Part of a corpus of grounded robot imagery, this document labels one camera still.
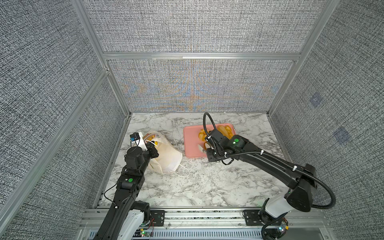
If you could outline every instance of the metal rail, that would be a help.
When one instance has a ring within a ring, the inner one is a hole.
[[[105,52],[103,58],[111,59],[152,59],[152,60],[299,60],[299,53],[138,53]]]
[[[242,215],[243,210],[260,208],[152,208],[164,210],[164,227],[155,228],[255,228],[247,226]],[[79,229],[98,229],[109,209],[87,209],[81,220]],[[289,227],[305,228],[318,227],[330,228],[321,210],[310,212],[292,211],[286,215]]]
[[[112,71],[110,70],[110,67],[108,66],[106,59],[103,58],[103,48],[101,46],[99,38],[97,37],[95,29],[91,23],[91,19],[89,18],[89,15],[83,4],[83,1],[71,0],[71,2],[76,10],[77,15],[80,18],[80,21],[84,27],[85,32],[88,35],[88,38],[93,46],[96,56],[100,61],[100,64],[103,66],[103,68],[108,68],[108,71],[109,71],[108,80],[109,80],[109,83],[111,84],[111,88],[115,93],[116,99],[118,100],[122,111],[126,116],[128,116],[130,114],[130,110],[129,110],[127,101],[125,100],[125,97],[119,87],[119,84],[117,83],[116,78],[114,77]]]

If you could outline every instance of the black cable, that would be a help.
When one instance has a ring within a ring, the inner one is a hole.
[[[208,136],[208,140],[211,140],[211,143],[212,143],[212,146],[213,146],[213,148],[214,148],[215,153],[216,153],[218,156],[220,156],[219,153],[218,153],[218,151],[216,150],[216,144],[215,144],[215,141],[210,137],[211,135],[209,135],[209,133],[208,133],[207,126],[206,126],[206,124],[205,124],[205,117],[206,117],[206,116],[208,116],[209,119],[211,120],[211,123],[212,123],[214,129],[217,129],[217,128],[216,128],[216,125],[215,125],[215,123],[214,123],[214,121],[213,121],[213,119],[212,119],[212,117],[211,117],[211,115],[209,115],[209,113],[205,112],[205,113],[204,113],[204,116],[203,116],[203,128],[204,128],[204,132],[205,132],[205,134]]]
[[[231,160],[229,163],[225,163],[225,162],[221,159],[221,162],[222,162],[224,165],[229,165],[229,164],[231,164],[233,161],[234,161],[234,159],[232,158],[232,160]]]
[[[127,156],[128,154],[130,154],[130,153],[132,153],[132,152],[133,152],[133,150],[132,150],[132,151],[130,151],[130,152],[128,152],[130,149],[128,149],[128,150],[127,150],[127,154],[125,154],[125,155],[124,155],[124,157],[125,157],[125,156]]]
[[[278,221],[280,221],[281,219],[283,219],[283,217],[287,214],[288,212],[286,212],[286,213],[284,213],[284,214],[281,214],[280,216],[278,216],[277,218],[274,218],[274,219],[272,219],[270,222],[268,222],[268,223],[266,223],[266,224],[264,224],[264,226],[262,227],[262,230],[261,230],[261,234],[262,234],[262,238],[263,238],[263,240],[266,240],[266,238],[265,238],[265,229],[266,229],[266,227],[268,227],[269,225],[271,225],[272,223],[274,223],[274,222],[278,222]]]
[[[124,200],[123,201],[121,201],[121,204],[123,204],[124,203],[124,201],[125,200],[127,200],[128,198],[130,198],[131,196],[128,196],[128,197],[126,197],[126,198],[124,198]]]
[[[117,206],[116,203],[115,203],[114,201],[112,201],[111,199],[107,198],[107,196],[105,196],[105,194],[106,194],[111,188],[113,188],[114,186],[116,186],[117,184],[118,184],[118,183],[116,183],[115,185],[113,185],[113,186],[110,187],[107,191],[104,192],[104,197],[105,197],[106,199],[108,199],[109,201],[111,201],[115,206]]]
[[[243,155],[243,154],[256,154],[256,153],[261,153],[261,152],[255,152],[255,151],[250,151],[250,152],[241,152],[241,153],[235,153],[235,154],[229,154],[227,155],[227,157],[234,157],[234,156],[239,156],[239,155]],[[288,167],[289,169],[294,169],[293,167],[291,167],[290,165],[288,165],[287,163],[279,160],[278,158],[275,158],[273,155],[269,154],[268,152],[264,152],[263,154],[266,154],[268,157],[272,157],[273,159],[279,161],[280,163],[282,163],[283,165],[285,165],[286,167]],[[313,204],[312,207],[313,208],[316,208],[316,209],[330,209],[332,208],[335,204],[336,204],[336,196],[335,194],[333,193],[333,191],[323,182],[321,181],[320,179],[310,175],[310,174],[307,174],[303,171],[300,171],[298,169],[296,169],[295,171],[297,171],[298,173],[312,179],[313,181],[317,182],[318,184],[320,184],[329,194],[329,196],[331,197],[331,202],[327,205],[316,205],[316,204]]]

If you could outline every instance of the white cord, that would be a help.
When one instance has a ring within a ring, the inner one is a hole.
[[[164,227],[166,230],[168,230],[168,229],[174,229],[174,228],[177,228],[177,227],[179,227],[179,226],[181,226],[182,224],[183,224],[184,222],[181,222],[178,226],[176,226],[176,227],[172,227],[172,228],[170,228],[170,227]]]
[[[190,171],[188,170],[188,168],[184,167],[184,166],[181,165],[181,164],[179,164],[179,166],[182,166],[183,168],[185,168],[185,169],[188,171],[188,175],[186,175],[186,176],[181,176],[181,175],[178,175],[176,172],[169,172],[169,173],[174,173],[174,174],[178,175],[179,177],[188,177],[189,174],[190,174]]]
[[[177,144],[175,138],[173,137],[173,132],[174,132],[174,130],[173,130],[173,120],[171,121],[171,124],[172,124],[172,134],[171,134],[171,135],[172,135],[173,141],[175,142],[175,144],[176,144],[176,146],[177,146],[177,149],[180,151],[179,145]]]
[[[146,141],[152,143],[152,144],[155,145],[156,147],[159,146],[159,145],[156,145],[154,142],[152,142],[152,141],[150,141],[150,140],[146,140]]]

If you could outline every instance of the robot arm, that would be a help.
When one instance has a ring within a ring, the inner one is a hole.
[[[210,132],[207,131],[205,125],[206,116],[210,118],[214,126],[214,129]],[[281,220],[287,212],[293,209],[309,212],[312,207],[329,209],[335,205],[336,197],[334,193],[325,183],[316,178],[316,171],[313,166],[309,164],[300,166],[287,162],[262,150],[240,135],[234,135],[231,139],[228,139],[216,129],[209,113],[204,113],[203,126],[207,134],[205,140],[211,146],[211,148],[207,148],[207,157],[210,162],[223,162],[223,159],[227,158],[232,158],[230,163],[234,159],[241,160],[264,170],[289,187],[286,193],[267,199],[264,202],[262,209],[259,211],[259,217],[266,225],[268,222],[274,222],[277,219]],[[331,202],[327,205],[313,204],[318,184],[324,187],[331,196]]]
[[[126,165],[118,179],[115,197],[94,240],[131,239],[141,223],[149,221],[149,203],[135,200],[144,183],[144,172],[149,160],[159,154],[152,144],[140,144],[144,141],[137,132],[131,137],[141,147],[128,149],[125,155]]]

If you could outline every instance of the ventilation grille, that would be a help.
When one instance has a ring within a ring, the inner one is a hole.
[[[259,229],[155,229],[151,239],[258,239]]]
[[[90,230],[88,240],[93,239],[98,231],[99,231],[98,229]]]

